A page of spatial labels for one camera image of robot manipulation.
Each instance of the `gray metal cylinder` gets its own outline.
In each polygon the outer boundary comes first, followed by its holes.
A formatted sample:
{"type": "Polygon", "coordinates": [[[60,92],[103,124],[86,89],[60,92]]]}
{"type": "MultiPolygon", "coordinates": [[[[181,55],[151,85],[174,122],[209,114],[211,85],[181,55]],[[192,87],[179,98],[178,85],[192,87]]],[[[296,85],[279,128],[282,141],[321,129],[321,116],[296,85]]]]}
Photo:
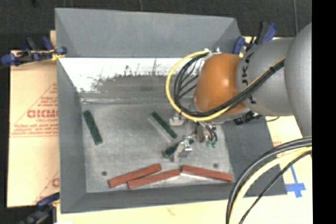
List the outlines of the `gray metal cylinder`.
{"type": "MultiPolygon", "coordinates": [[[[243,91],[269,67],[286,56],[292,41],[293,38],[271,40],[265,44],[257,45],[245,53],[237,69],[238,91],[243,91]]],[[[244,103],[252,111],[264,116],[293,115],[287,96],[284,68],[268,78],[244,103]]]]}
{"type": "Polygon", "coordinates": [[[285,60],[288,98],[302,136],[312,135],[311,31],[312,24],[300,31],[285,60]]]}

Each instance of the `gray bin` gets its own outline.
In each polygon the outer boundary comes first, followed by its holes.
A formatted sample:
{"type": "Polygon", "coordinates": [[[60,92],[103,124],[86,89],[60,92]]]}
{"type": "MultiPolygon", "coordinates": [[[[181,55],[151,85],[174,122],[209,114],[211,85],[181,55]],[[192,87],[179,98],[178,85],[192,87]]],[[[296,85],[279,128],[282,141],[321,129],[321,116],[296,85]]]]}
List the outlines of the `gray bin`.
{"type": "MultiPolygon", "coordinates": [[[[240,35],[233,18],[197,15],[56,9],[57,46],[68,48],[58,61],[60,194],[62,212],[128,208],[227,199],[234,180],[272,148],[265,120],[217,127],[218,146],[192,145],[180,163],[161,151],[172,141],[150,121],[157,112],[173,115],[164,92],[167,72],[179,58],[204,48],[231,52],[240,35]],[[103,143],[95,145],[82,116],[90,110],[103,143]],[[181,164],[231,173],[223,183],[188,175],[128,190],[108,179],[154,163],[163,170],[181,164]]],[[[189,124],[175,127],[178,141],[189,124]]],[[[254,184],[258,194],[279,172],[254,184]]],[[[286,193],[282,182],[269,194],[286,193]]]]}

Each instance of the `orange device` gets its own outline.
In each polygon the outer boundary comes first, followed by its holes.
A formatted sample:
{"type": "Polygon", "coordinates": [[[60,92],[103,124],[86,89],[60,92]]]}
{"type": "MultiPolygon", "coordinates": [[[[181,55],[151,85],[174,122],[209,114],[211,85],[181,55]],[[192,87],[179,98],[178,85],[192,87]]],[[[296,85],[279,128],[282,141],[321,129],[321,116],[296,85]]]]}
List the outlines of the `orange device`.
{"type": "MultiPolygon", "coordinates": [[[[199,74],[194,101],[202,112],[216,108],[238,94],[236,87],[236,71],[239,56],[234,54],[217,54],[204,63],[199,74]]],[[[226,114],[243,109],[239,104],[226,114]]]]}

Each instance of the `dark green block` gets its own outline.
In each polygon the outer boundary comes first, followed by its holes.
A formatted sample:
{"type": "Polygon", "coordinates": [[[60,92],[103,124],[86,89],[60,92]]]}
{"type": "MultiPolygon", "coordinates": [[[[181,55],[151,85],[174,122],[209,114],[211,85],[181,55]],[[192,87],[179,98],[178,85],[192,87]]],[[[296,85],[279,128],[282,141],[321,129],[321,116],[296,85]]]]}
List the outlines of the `dark green block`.
{"type": "Polygon", "coordinates": [[[174,130],[171,129],[170,126],[156,112],[153,112],[152,116],[173,139],[177,138],[177,134],[174,132],[174,130]]]}
{"type": "Polygon", "coordinates": [[[103,139],[101,138],[101,135],[92,117],[91,112],[89,110],[86,110],[83,112],[83,116],[90,130],[93,141],[95,142],[96,145],[101,144],[103,142],[103,139]]]}

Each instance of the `blue clamp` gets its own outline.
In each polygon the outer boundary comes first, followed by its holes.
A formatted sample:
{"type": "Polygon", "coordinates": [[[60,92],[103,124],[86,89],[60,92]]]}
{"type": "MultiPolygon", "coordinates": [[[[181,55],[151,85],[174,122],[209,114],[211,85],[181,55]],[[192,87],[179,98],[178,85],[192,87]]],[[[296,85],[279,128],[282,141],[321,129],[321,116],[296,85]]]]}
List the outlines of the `blue clamp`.
{"type": "Polygon", "coordinates": [[[241,48],[243,47],[245,43],[245,38],[242,36],[239,36],[233,46],[233,51],[232,53],[235,55],[239,55],[239,53],[241,52],[241,48]]]}
{"type": "Polygon", "coordinates": [[[57,200],[59,200],[59,192],[51,194],[51,195],[43,198],[42,200],[38,201],[36,206],[37,207],[43,207],[43,206],[51,204],[52,202],[57,201],[57,200]]]}
{"type": "Polygon", "coordinates": [[[19,66],[23,63],[42,61],[53,58],[54,56],[65,55],[68,51],[66,47],[55,48],[50,39],[42,36],[44,49],[47,51],[37,52],[37,47],[31,37],[27,37],[23,43],[23,50],[16,55],[6,54],[1,57],[1,63],[5,66],[19,66]]]}
{"type": "Polygon", "coordinates": [[[52,202],[56,200],[59,200],[59,192],[38,201],[36,204],[38,209],[18,224],[41,224],[50,216],[51,211],[55,213],[55,207],[52,202]]]}
{"type": "Polygon", "coordinates": [[[262,22],[255,43],[262,44],[272,40],[278,32],[278,27],[272,22],[262,22]]]}

